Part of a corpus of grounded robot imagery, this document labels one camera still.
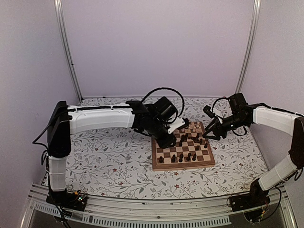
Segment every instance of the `white wall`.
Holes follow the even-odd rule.
[[[30,186],[44,170],[43,148],[31,141],[57,101],[76,103],[76,94],[54,1],[1,1],[0,21],[0,227],[16,228]]]
[[[245,84],[250,103],[265,102],[304,113],[304,2],[262,1],[260,18]],[[262,126],[253,134],[270,168],[290,149],[291,137]],[[304,227],[304,176],[289,181],[286,191],[299,227]]]
[[[71,53],[84,97],[235,91],[253,0],[65,0]]]

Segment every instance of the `white robotic arm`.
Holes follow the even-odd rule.
[[[84,210],[84,197],[79,203],[66,190],[66,161],[71,151],[70,135],[101,128],[133,128],[136,132],[153,136],[161,148],[175,146],[174,130],[189,125],[186,118],[178,117],[176,107],[162,97],[154,104],[128,101],[118,105],[79,107],[59,102],[47,130],[49,176],[49,203]]]
[[[299,116],[295,114],[284,113],[264,107],[258,107],[253,110],[253,122],[255,124],[265,125],[280,130],[290,136],[293,136],[294,134],[295,119],[298,117]],[[287,177],[297,170],[297,166],[292,162],[290,154],[288,154],[274,168],[260,177],[258,182],[262,190],[266,191],[278,183],[285,181]]]
[[[279,183],[285,182],[287,178],[304,167],[304,117],[301,114],[269,107],[264,103],[248,105],[242,94],[234,94],[222,99],[229,101],[232,115],[220,119],[213,113],[213,108],[205,106],[204,112],[214,119],[206,127],[203,137],[220,140],[220,137],[226,138],[228,131],[234,131],[241,126],[250,127],[251,124],[265,125],[293,137],[288,155],[262,177],[253,181],[248,194],[229,197],[233,211],[269,203],[268,191]]]

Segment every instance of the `enclosure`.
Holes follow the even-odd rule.
[[[31,144],[58,101],[117,105],[170,87],[184,97],[182,117],[205,128],[211,118],[203,108],[235,93],[249,104],[304,112],[301,1],[5,0],[0,10],[1,228],[60,227],[56,207],[45,202],[42,150]],[[162,96],[181,110],[172,91],[145,102]],[[215,108],[232,115],[226,100]],[[71,135],[66,187],[89,194],[85,211],[68,218],[71,227],[251,227],[248,210],[233,212],[227,200],[279,163],[292,137],[257,124],[246,129],[206,141],[212,167],[166,171],[153,170],[153,139],[131,128]],[[179,156],[178,145],[170,152]],[[275,213],[255,226],[304,227],[303,184],[291,179],[271,189],[265,217]]]

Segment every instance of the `wooden chessboard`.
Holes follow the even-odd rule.
[[[205,129],[202,122],[190,122],[187,128],[181,130],[175,130],[174,135],[176,137],[176,146],[166,149],[162,149],[158,146],[155,139],[152,139],[152,168],[154,171],[171,171],[171,170],[183,170],[183,169],[198,169],[213,167],[215,165],[214,157],[209,145],[208,139],[202,137]],[[188,133],[187,141],[182,142],[182,146],[179,146],[181,136]],[[190,137],[196,137],[199,134],[199,139],[203,139],[203,143],[199,144],[194,142]],[[180,154],[183,153],[183,161],[179,162]],[[190,161],[186,158],[191,153]],[[172,156],[175,154],[175,162],[171,161]],[[192,160],[193,155],[196,154],[195,161]],[[163,157],[163,163],[160,163],[159,158]]]

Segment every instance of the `floral tablecloth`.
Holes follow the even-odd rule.
[[[112,105],[131,99],[135,98],[85,99],[80,105]],[[148,98],[146,102],[156,100]],[[180,99],[170,100],[180,110]],[[185,98],[183,116],[207,126],[210,119],[203,107],[214,101],[214,98]],[[216,108],[224,117],[231,114],[226,100],[219,101]],[[209,140],[216,165],[186,171],[153,171],[151,138],[132,129],[91,130],[71,138],[72,152],[66,164],[67,189],[80,189],[91,195],[132,199],[221,196],[247,191],[250,183],[267,171],[250,132],[245,136],[228,133],[221,141]]]

